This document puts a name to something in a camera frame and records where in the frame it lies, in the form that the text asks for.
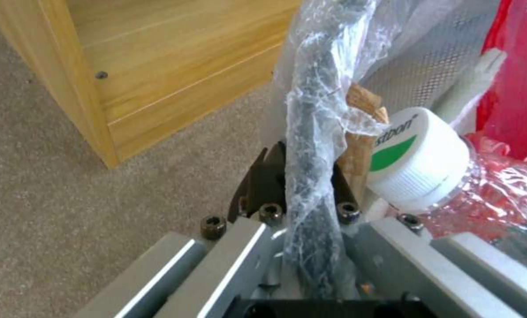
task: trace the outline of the wooden cabinet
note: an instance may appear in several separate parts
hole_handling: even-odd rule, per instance
[[[115,167],[268,81],[299,3],[0,0],[0,29]]]

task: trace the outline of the red bag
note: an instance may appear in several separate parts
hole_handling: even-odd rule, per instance
[[[527,158],[527,0],[503,0],[483,52],[499,48],[508,54],[495,83],[482,98],[477,130],[507,143],[509,156]]]

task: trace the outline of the beige carpet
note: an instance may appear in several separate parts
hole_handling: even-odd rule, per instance
[[[71,316],[168,231],[224,215],[268,90],[109,171],[0,34],[0,317]]]

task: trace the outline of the plastic bottle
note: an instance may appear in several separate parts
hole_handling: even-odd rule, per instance
[[[431,111],[391,117],[374,148],[368,187],[434,238],[471,232],[527,266],[527,164],[476,153]]]

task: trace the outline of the bottle cap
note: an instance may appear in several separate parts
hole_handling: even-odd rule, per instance
[[[469,164],[468,146],[448,124],[426,108],[407,108],[375,143],[368,187],[403,212],[421,212],[451,193]]]

